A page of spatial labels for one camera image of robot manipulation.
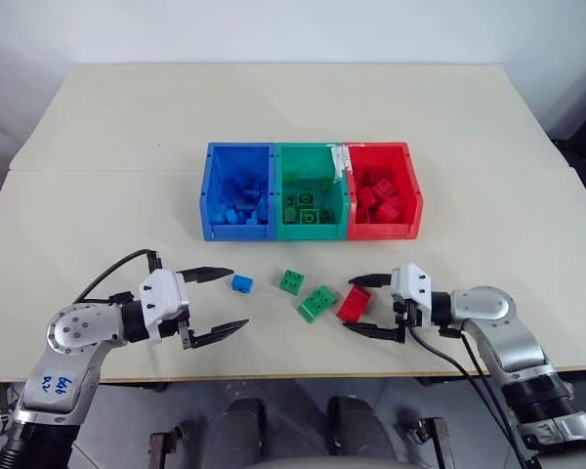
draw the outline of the white table surface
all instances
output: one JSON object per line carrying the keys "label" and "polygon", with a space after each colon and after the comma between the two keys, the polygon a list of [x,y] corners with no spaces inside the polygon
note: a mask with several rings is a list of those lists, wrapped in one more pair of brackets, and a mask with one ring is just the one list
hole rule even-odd
{"label": "white table surface", "polygon": [[417,169],[567,167],[500,65],[78,65],[11,169],[203,168],[209,142],[408,142]]}
{"label": "white table surface", "polygon": [[[183,352],[178,337],[113,351],[106,380],[452,372],[413,341],[349,332],[337,308],[310,325],[295,311],[322,283],[342,300],[348,278],[408,261],[433,276],[435,289],[505,289],[555,365],[586,368],[586,191],[574,171],[433,170],[420,168],[415,152],[413,159],[425,196],[413,241],[208,243],[198,215],[201,171],[12,171],[0,194],[0,380],[24,379],[50,317],[108,265],[143,247],[159,250],[170,269],[224,266],[256,280],[248,295],[223,279],[190,286],[191,326],[251,320],[196,351]],[[286,268],[307,276],[300,297],[276,287]],[[97,295],[134,289],[146,273],[137,261]],[[391,325],[388,292],[373,295],[367,319]],[[459,341],[422,333],[466,363]]]}

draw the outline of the plastic storage bin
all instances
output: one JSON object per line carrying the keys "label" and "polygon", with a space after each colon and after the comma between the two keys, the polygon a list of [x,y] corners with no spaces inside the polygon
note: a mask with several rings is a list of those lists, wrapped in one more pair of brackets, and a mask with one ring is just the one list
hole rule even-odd
{"label": "plastic storage bin", "polygon": [[345,239],[350,197],[332,144],[275,144],[278,240]]}
{"label": "plastic storage bin", "polygon": [[351,161],[348,239],[414,239],[423,196],[405,143],[345,143]]}
{"label": "plastic storage bin", "polygon": [[199,203],[204,239],[275,239],[273,160],[273,144],[209,144]]}

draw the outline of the blue bin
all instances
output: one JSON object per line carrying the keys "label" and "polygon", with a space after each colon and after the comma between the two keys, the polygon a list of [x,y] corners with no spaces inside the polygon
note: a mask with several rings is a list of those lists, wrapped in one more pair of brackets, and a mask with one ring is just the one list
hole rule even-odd
{"label": "blue bin", "polygon": [[199,199],[204,239],[275,239],[273,148],[273,144],[208,145]]}

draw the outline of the pile of blue bricks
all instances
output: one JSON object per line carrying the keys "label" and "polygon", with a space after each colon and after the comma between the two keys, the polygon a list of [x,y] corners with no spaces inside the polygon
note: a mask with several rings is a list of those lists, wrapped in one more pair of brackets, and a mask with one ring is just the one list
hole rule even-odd
{"label": "pile of blue bricks", "polygon": [[237,191],[230,199],[221,194],[220,203],[212,205],[209,221],[212,225],[264,225],[269,220],[267,181],[235,175],[230,182]]}

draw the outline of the black cable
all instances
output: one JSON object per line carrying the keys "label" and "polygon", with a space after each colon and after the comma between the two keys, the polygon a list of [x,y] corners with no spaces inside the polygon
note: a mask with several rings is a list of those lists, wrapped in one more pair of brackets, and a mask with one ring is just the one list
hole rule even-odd
{"label": "black cable", "polygon": [[108,298],[103,300],[102,298],[84,298],[83,300],[79,301],[78,303],[108,303]]}
{"label": "black cable", "polygon": [[410,335],[412,335],[412,338],[414,340],[416,340],[417,343],[421,347],[423,347],[424,349],[426,349],[428,352],[436,355],[437,357],[441,357],[443,360],[445,360],[445,361],[450,362],[451,364],[453,364],[458,369],[458,371],[460,371],[460,373],[462,373],[462,375],[465,378],[467,378],[467,381],[469,381],[469,384],[471,384],[471,386],[473,386],[473,389],[476,390],[476,393],[478,393],[478,396],[480,396],[481,401],[484,403],[484,405],[488,409],[488,412],[490,412],[490,415],[495,420],[495,423],[499,427],[499,430],[501,431],[501,433],[503,433],[504,437],[506,437],[506,439],[508,440],[508,434],[506,433],[506,430],[501,425],[501,422],[497,418],[497,415],[495,415],[495,412],[493,411],[492,407],[488,403],[488,400],[486,399],[485,395],[481,391],[480,387],[476,384],[476,382],[474,381],[473,377],[467,372],[467,370],[465,368],[463,368],[462,365],[459,362],[457,362],[455,359],[453,359],[452,357],[450,357],[447,354],[444,354],[440,350],[435,349],[430,344],[428,344],[425,340],[423,340],[421,337],[419,337],[419,335],[414,331],[414,328],[413,327],[408,327],[408,331],[410,331]]}
{"label": "black cable", "polygon": [[484,373],[481,370],[480,364],[478,363],[478,359],[476,359],[476,355],[473,353],[473,349],[471,348],[471,345],[469,345],[469,341],[467,340],[467,337],[462,335],[461,338],[462,338],[462,343],[465,346],[465,349],[467,349],[467,353],[469,354],[469,358],[471,359],[471,362],[473,363],[474,367],[478,371],[478,376],[480,377],[480,380],[484,383],[484,387],[486,388],[486,391],[488,392],[488,395],[490,396],[492,403],[495,405],[495,408],[497,409],[497,412],[499,413],[501,421],[504,422],[504,427],[506,427],[506,432],[508,432],[508,440],[510,442],[510,446],[515,451],[515,454],[517,455],[517,459],[519,460],[519,463],[520,463],[522,469],[525,469],[527,467],[527,465],[525,464],[525,462],[523,460],[523,455],[521,454],[521,450],[519,449],[519,445],[517,444],[517,439],[515,438],[515,434],[513,433],[512,428],[510,427],[510,423],[508,422],[508,418],[506,418],[506,414],[504,413],[504,410],[501,407],[499,400],[497,399],[497,397],[495,396],[495,394],[492,391],[492,388],[488,384],[488,381],[486,380],[486,377],[484,376]]}
{"label": "black cable", "polygon": [[91,293],[91,291],[96,286],[98,286],[105,278],[110,276],[113,272],[115,272],[117,269],[119,269],[121,266],[123,266],[127,262],[132,261],[133,259],[135,259],[139,256],[143,256],[143,255],[147,255],[148,263],[150,264],[150,261],[149,261],[150,257],[155,256],[156,251],[152,251],[151,249],[140,249],[140,250],[135,251],[132,254],[128,254],[126,257],[120,259],[115,264],[113,264],[108,269],[106,269],[104,272],[102,272],[99,276],[97,276],[96,279],[94,281],[92,281],[89,284],[89,286],[87,288],[85,288],[82,293],[80,293],[80,295],[78,295],[78,297],[74,300],[74,304],[83,303],[85,301],[85,298],[87,297],[87,295],[89,293]]}

